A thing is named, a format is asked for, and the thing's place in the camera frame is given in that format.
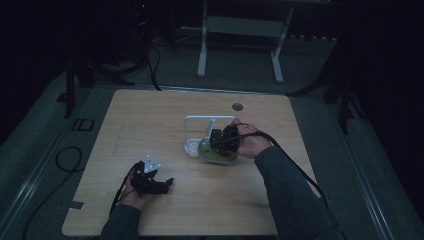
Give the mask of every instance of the wooden table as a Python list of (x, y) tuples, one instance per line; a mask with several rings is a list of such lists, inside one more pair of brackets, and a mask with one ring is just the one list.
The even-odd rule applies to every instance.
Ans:
[[(242, 111), (232, 109), (241, 103)], [(118, 90), (110, 104), (63, 225), (68, 236), (99, 235), (128, 170), (146, 155), (162, 164), (156, 181), (174, 177), (167, 195), (142, 214), (141, 235), (276, 234), (266, 189), (253, 160), (216, 165), (184, 150), (187, 115), (233, 115), (272, 135), (313, 179), (290, 101), (285, 96)], [(223, 129), (231, 120), (217, 121)], [(207, 122), (190, 125), (204, 134)]]

